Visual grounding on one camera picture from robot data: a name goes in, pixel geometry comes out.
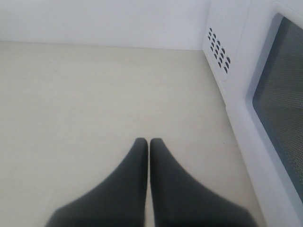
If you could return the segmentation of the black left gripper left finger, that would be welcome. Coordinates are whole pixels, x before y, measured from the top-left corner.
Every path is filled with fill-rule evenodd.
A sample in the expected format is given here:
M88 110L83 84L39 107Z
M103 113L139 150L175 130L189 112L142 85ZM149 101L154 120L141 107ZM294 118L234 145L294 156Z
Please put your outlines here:
M48 227L143 227L148 143L137 138L118 167L99 185L57 209Z

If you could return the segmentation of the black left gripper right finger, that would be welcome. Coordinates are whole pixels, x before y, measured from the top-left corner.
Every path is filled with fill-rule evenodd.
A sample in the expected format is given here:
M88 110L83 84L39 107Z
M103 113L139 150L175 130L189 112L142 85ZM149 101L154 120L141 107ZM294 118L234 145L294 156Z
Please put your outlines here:
M150 184L157 227L256 226L247 209L193 178L160 138L150 141Z

